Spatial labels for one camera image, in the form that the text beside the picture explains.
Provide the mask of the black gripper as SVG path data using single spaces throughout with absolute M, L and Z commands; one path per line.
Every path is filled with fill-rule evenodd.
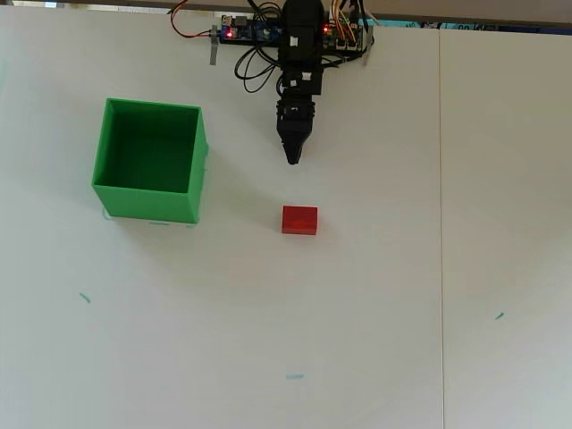
M 286 70 L 277 82 L 279 100 L 276 129 L 281 138 L 282 149 L 289 164 L 298 164 L 305 142 L 312 133 L 315 115 L 314 96 L 322 93 L 323 69 L 313 71 Z M 290 121 L 304 120 L 295 125 L 294 146 Z

